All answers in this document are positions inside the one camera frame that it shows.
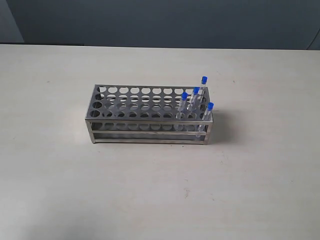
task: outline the gray wall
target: gray wall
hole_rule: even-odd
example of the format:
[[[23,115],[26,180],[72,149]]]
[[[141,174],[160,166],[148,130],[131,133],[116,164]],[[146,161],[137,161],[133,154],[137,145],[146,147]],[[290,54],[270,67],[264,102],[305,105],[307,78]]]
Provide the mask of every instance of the gray wall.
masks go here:
[[[24,39],[17,27],[6,0],[0,0],[0,43],[23,43]]]
[[[27,43],[306,49],[319,0],[7,0]]]

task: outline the blue test tube cap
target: blue test tube cap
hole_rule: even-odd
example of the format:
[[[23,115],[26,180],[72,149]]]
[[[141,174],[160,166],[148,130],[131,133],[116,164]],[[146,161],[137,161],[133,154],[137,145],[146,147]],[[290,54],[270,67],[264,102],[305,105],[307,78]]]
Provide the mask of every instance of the blue test tube cap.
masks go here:
[[[214,103],[213,102],[209,102],[208,103],[208,110],[211,111],[214,108]]]
[[[196,86],[194,89],[193,89],[193,93],[194,94],[197,94],[199,92],[199,89],[200,87]]]
[[[202,80],[201,80],[201,83],[202,83],[202,84],[206,84],[206,83],[207,83],[207,80],[208,80],[208,77],[207,77],[207,76],[203,76],[203,77],[202,77]]]
[[[186,100],[187,99],[187,97],[188,97],[188,93],[186,93],[186,92],[183,92],[182,93],[182,100]]]

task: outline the stainless steel rack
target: stainless steel rack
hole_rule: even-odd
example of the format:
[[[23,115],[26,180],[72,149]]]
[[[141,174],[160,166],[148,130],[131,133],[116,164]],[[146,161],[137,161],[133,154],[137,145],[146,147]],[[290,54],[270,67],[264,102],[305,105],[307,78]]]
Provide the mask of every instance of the stainless steel rack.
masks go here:
[[[210,102],[208,88],[194,110],[176,119],[182,92],[189,101],[193,88],[95,85],[85,116],[92,143],[208,144],[214,123],[212,114],[202,120]],[[198,125],[205,125],[204,131]]]

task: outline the table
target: table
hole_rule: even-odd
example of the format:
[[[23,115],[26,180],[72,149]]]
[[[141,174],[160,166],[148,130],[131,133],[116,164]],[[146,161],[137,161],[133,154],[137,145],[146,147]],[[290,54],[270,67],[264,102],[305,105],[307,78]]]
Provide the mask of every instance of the table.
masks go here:
[[[210,145],[92,144],[94,84],[197,85]],[[320,52],[0,45],[0,239],[318,239]]]

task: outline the metal rack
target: metal rack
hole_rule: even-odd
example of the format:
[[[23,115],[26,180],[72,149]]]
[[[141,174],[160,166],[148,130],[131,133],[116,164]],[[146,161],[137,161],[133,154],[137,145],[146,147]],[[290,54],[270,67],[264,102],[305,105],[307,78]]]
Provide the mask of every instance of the metal rack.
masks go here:
[[[95,85],[85,116],[92,143],[208,144],[214,123],[212,114],[202,120],[210,102],[208,88],[193,111],[176,119],[182,92],[189,101],[193,88]],[[198,125],[205,125],[204,131],[197,131]]]

